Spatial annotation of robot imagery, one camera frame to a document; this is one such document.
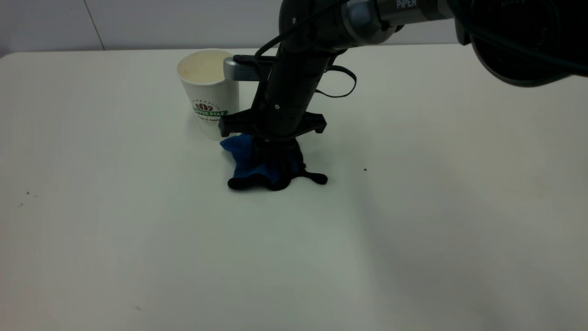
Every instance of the white wall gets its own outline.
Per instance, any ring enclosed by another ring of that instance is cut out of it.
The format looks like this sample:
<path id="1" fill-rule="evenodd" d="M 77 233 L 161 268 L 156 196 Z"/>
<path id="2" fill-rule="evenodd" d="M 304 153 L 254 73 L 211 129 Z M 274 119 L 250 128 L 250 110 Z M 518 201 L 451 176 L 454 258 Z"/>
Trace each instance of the white wall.
<path id="1" fill-rule="evenodd" d="M 0 0 L 0 56 L 17 51 L 259 47 L 281 0 Z M 453 21 L 406 26 L 387 44 L 457 42 Z"/>
<path id="2" fill-rule="evenodd" d="M 106 49 L 259 47 L 281 0 L 86 0 Z M 388 44 L 457 42 L 453 21 L 406 26 Z"/>
<path id="3" fill-rule="evenodd" d="M 0 57 L 102 49 L 83 0 L 0 0 Z"/>

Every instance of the coffee cup logo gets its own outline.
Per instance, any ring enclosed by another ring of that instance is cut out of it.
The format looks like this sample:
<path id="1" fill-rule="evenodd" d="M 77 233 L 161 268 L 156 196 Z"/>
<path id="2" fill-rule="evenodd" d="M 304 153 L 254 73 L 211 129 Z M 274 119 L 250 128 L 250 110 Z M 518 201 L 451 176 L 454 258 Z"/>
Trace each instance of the coffee cup logo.
<path id="1" fill-rule="evenodd" d="M 194 112 L 198 115 L 209 117 L 221 117 L 228 115 L 228 111 L 220 111 L 218 105 L 202 100 L 192 100 Z"/>

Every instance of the blue towel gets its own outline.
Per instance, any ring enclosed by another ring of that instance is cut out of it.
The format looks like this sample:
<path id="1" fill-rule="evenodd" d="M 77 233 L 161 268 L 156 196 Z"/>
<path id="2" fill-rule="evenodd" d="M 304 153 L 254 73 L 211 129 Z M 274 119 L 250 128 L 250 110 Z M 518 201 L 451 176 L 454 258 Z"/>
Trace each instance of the blue towel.
<path id="1" fill-rule="evenodd" d="M 253 160 L 253 146 L 251 136 L 241 134 L 225 139 L 220 145 L 229 151 L 236 162 L 235 174 L 229 180 L 229 187 L 234 190 L 246 190 L 252 187 L 267 187 L 272 191 L 287 188 L 292 179 L 307 177 L 317 184 L 327 183 L 323 174 L 308 173 L 303 163 L 302 153 L 298 143 L 296 148 L 286 153 L 286 168 L 280 168 L 276 162 L 255 164 Z"/>

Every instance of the table surface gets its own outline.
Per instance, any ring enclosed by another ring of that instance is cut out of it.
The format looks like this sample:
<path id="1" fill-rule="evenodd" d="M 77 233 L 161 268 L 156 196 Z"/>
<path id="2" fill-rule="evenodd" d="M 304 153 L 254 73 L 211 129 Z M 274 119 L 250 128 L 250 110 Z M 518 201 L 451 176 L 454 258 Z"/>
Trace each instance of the table surface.
<path id="1" fill-rule="evenodd" d="M 350 50 L 356 91 L 317 95 L 327 129 L 299 139 L 329 183 L 236 193 L 175 74 L 190 52 L 0 59 L 3 331 L 586 330 L 588 80 Z"/>

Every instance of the white paper cup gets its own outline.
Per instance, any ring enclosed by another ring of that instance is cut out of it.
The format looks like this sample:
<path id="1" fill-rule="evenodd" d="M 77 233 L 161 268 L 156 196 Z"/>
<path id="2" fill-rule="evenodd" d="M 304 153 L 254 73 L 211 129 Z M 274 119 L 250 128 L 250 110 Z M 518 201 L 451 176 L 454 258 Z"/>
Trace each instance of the white paper cup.
<path id="1" fill-rule="evenodd" d="M 203 49 L 178 64 L 178 77 L 198 116 L 200 128 L 213 140 L 222 140 L 221 116 L 234 114 L 239 106 L 239 84 L 225 80 L 223 63 L 233 54 L 221 49 Z"/>

